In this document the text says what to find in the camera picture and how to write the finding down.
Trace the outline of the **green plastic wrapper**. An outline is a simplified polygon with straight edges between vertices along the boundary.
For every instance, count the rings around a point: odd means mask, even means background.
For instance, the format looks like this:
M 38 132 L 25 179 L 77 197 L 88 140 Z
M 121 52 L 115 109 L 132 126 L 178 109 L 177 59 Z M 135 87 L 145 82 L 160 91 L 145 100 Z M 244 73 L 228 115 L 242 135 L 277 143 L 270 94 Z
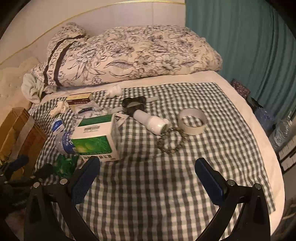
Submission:
M 79 156 L 77 155 L 65 156 L 60 154 L 53 166 L 54 173 L 61 178 L 72 177 L 77 167 L 78 159 Z

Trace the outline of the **plastic water bottle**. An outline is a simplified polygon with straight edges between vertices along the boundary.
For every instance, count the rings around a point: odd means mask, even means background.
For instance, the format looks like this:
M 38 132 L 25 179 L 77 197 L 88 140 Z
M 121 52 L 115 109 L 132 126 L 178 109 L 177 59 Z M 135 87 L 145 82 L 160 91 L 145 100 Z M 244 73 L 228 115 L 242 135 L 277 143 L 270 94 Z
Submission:
M 61 132 L 56 135 L 56 148 L 62 155 L 77 154 L 78 151 L 72 142 L 73 131 Z

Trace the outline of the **green white carton box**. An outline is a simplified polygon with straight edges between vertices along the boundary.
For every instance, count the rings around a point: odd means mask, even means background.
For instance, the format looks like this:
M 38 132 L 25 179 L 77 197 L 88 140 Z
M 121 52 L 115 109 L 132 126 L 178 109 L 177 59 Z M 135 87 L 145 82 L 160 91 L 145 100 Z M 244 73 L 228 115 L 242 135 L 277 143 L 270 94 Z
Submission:
M 84 161 L 95 156 L 102 162 L 120 160 L 118 130 L 114 114 L 83 119 L 71 140 Z

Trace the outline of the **brown medicine box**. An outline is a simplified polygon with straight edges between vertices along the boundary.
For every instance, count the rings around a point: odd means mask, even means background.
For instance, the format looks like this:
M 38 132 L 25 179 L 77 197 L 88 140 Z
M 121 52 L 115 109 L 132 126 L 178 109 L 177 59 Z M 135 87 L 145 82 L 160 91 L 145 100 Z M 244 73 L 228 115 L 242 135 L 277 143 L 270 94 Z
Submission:
M 74 109 L 77 106 L 87 104 L 93 100 L 91 92 L 71 94 L 66 98 L 66 102 L 70 108 Z

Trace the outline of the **white plastic bottle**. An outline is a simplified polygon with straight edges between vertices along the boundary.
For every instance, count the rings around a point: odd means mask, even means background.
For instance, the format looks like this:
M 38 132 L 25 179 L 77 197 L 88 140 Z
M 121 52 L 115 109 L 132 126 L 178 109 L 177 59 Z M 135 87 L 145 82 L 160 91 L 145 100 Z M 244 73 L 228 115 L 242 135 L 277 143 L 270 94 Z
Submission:
M 169 128 L 170 124 L 165 118 L 150 115 L 139 109 L 133 113 L 133 118 L 144 125 L 148 131 L 157 136 L 162 135 Z

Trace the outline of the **blue tissue pack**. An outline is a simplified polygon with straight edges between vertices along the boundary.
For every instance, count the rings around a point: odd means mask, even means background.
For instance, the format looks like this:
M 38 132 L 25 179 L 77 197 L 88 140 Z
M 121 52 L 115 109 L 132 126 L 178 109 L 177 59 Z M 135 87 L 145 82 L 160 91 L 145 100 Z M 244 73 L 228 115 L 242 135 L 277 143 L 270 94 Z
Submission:
M 54 121 L 53 121 L 53 124 L 52 124 L 52 133 L 53 135 L 58 135 L 59 133 L 61 133 L 63 130 L 64 130 L 65 126 L 63 124 L 63 121 L 60 117 L 56 118 Z

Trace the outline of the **brown cardboard box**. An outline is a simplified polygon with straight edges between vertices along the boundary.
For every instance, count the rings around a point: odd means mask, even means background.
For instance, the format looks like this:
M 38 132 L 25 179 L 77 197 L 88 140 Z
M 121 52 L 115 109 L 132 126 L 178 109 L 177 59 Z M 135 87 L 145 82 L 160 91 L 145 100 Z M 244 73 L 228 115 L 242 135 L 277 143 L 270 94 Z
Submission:
M 47 135 L 24 108 L 12 108 L 1 124 L 1 167 L 22 155 L 29 158 L 25 175 L 33 173 Z

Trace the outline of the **clear bottles beside bed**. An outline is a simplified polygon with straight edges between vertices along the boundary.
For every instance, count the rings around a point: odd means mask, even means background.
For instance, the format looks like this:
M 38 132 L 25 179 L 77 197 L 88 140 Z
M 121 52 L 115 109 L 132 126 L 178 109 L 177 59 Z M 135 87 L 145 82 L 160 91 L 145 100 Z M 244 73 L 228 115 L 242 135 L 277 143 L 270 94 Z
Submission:
M 254 114 L 267 134 L 273 149 L 278 152 L 290 135 L 292 112 L 290 111 L 282 120 L 276 120 L 264 108 L 257 108 Z

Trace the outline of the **crumpled white tissue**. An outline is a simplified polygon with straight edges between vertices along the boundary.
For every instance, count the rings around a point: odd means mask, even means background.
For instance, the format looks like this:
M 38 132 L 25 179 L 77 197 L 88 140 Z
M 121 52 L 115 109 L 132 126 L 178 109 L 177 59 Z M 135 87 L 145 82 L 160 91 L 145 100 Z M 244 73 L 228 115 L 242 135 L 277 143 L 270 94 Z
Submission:
M 52 109 L 50 110 L 50 116 L 51 117 L 55 117 L 57 116 L 58 114 L 64 114 L 67 112 L 67 110 L 69 109 L 69 105 L 67 102 L 65 101 L 58 101 L 57 102 L 57 105 Z

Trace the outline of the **mint green towel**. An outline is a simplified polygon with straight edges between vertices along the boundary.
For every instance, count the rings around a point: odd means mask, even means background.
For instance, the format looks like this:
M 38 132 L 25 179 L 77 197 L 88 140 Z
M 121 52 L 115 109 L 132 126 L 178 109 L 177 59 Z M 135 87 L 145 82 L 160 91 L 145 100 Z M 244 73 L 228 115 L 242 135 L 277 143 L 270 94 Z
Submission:
M 43 93 L 51 94 L 57 91 L 57 87 L 53 85 L 46 85 L 42 81 L 34 78 L 31 73 L 26 73 L 23 76 L 21 86 L 24 97 L 34 104 L 40 104 Z

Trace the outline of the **white tape roll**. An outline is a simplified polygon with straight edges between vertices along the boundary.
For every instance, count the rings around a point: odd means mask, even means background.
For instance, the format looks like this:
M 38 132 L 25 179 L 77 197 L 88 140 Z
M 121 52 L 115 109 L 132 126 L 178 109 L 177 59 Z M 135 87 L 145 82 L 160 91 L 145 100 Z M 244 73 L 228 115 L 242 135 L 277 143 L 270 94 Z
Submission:
M 197 108 L 183 109 L 178 115 L 178 127 L 191 136 L 203 133 L 207 124 L 205 114 Z

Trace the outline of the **small printed sachet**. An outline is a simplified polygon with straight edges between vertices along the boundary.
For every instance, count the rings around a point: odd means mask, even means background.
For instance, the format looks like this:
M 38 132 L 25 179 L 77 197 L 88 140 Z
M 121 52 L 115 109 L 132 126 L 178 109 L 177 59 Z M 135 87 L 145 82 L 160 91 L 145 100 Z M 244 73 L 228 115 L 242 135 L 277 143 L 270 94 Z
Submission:
M 114 117 L 116 121 L 116 126 L 119 128 L 128 119 L 129 116 L 126 114 L 115 113 Z

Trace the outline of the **white plush toy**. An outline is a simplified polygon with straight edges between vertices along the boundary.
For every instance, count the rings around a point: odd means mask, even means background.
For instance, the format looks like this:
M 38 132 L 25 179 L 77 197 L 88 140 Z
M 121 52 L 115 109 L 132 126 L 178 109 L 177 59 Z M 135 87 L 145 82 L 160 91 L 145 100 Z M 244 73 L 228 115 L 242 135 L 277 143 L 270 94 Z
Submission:
M 122 89 L 119 85 L 114 85 L 110 89 L 106 91 L 105 97 L 106 98 L 114 98 L 122 96 Z

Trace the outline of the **floral patterned pillow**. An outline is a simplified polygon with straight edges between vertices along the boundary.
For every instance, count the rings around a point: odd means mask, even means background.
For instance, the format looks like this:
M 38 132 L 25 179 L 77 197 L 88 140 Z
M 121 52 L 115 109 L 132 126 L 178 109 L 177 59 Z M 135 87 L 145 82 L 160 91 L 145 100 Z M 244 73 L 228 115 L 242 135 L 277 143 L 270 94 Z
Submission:
M 31 73 L 46 85 L 72 87 L 221 69 L 220 54 L 186 27 L 115 27 L 88 36 L 67 23 L 50 40 L 46 61 Z

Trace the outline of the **teal curtain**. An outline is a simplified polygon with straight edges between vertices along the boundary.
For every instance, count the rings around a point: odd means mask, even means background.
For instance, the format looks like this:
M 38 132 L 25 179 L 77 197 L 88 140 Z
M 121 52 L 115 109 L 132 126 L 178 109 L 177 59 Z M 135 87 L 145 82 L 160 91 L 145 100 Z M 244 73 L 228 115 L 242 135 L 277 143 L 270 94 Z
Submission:
M 223 78 L 276 118 L 295 116 L 295 37 L 268 2 L 186 1 L 186 26 L 221 55 Z

